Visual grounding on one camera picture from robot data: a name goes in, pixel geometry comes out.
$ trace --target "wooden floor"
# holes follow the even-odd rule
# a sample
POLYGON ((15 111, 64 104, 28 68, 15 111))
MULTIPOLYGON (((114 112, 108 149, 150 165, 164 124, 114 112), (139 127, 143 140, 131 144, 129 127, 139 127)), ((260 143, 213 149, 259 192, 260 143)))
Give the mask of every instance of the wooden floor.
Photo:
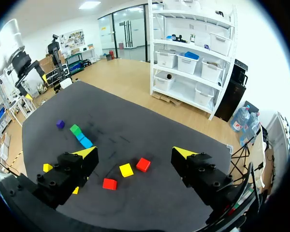
MULTIPOLYGON (((235 150, 240 148, 238 134, 231 130, 227 122, 217 117, 209 121, 208 113, 193 106, 183 103, 175 107, 172 103, 166 103, 150 96, 149 63, 127 59, 100 60, 86 67, 82 72, 73 75, 72 78, 74 81, 78 78, 109 93, 155 111, 223 144, 230 144, 235 150)), ((43 100, 50 99, 54 95, 53 89, 49 89, 46 93, 37 97, 34 100, 34 104, 39 107, 43 100)), ((21 113, 18 114, 18 117, 20 120, 24 120, 21 118, 21 113)), ((9 158, 7 160, 7 164, 11 165, 15 157, 22 151, 21 127, 17 122, 11 122, 5 132, 11 135, 9 158)), ((22 153, 13 163, 13 168, 26 174, 22 153)))

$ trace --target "glass door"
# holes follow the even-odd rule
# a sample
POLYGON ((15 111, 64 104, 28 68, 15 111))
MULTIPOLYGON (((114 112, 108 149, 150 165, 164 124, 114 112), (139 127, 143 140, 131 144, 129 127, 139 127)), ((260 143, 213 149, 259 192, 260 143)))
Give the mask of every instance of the glass door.
POLYGON ((114 52, 115 58, 116 56, 116 44, 115 44, 115 37, 114 37, 114 27, 112 21, 112 15, 109 14, 100 18, 98 20, 99 28, 100 28, 100 39, 102 45, 102 52, 103 54, 110 54, 110 51, 114 52))
POLYGON ((113 15, 118 57, 146 61, 144 7, 131 7, 113 15))

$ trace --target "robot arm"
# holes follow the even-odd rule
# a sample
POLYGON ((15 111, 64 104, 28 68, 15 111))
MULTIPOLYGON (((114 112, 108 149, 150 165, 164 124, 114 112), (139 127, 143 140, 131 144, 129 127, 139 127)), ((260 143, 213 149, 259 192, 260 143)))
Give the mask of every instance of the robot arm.
POLYGON ((38 61, 31 64, 31 59, 24 50, 25 46, 21 40, 17 20, 12 19, 0 31, 0 77, 4 74, 4 70, 12 65, 19 78, 15 86, 22 95, 31 99, 31 96, 21 86, 21 81, 33 68, 44 82, 46 82, 46 76, 38 61))

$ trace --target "red object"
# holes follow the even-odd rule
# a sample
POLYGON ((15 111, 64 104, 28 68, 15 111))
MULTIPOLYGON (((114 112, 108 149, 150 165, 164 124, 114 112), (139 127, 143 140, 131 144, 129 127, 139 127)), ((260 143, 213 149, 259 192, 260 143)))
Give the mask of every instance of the red object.
POLYGON ((112 179, 104 178, 104 180, 103 180, 103 188, 104 189, 110 189, 110 190, 116 190, 117 181, 112 180, 112 179))
POLYGON ((145 173, 147 169, 149 168, 149 165, 150 165, 150 161, 144 158, 141 158, 140 161, 137 163, 136 168, 145 173))
POLYGON ((110 51, 110 55, 112 56, 112 59, 114 59, 114 51, 110 51))

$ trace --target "bottle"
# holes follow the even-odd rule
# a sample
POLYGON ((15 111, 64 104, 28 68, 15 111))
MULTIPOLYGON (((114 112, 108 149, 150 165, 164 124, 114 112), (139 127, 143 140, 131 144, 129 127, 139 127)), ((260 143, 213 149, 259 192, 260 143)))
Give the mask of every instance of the bottle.
MULTIPOLYGON (((248 128, 247 130, 243 133, 243 135, 240 137, 240 145, 244 146, 245 143, 247 143, 252 137, 254 137, 258 130, 260 129, 261 123, 255 121, 253 122, 248 128)), ((256 141, 256 137, 253 138, 250 143, 254 144, 256 141)))
POLYGON ((230 122, 230 126, 234 132, 239 132, 243 126, 246 125, 249 120, 250 114, 248 112, 249 105, 238 109, 233 119, 230 122))
POLYGON ((253 122, 260 122, 259 115, 260 115, 259 112, 251 113, 249 120, 247 121, 246 125, 242 128, 242 132, 245 132, 253 122))

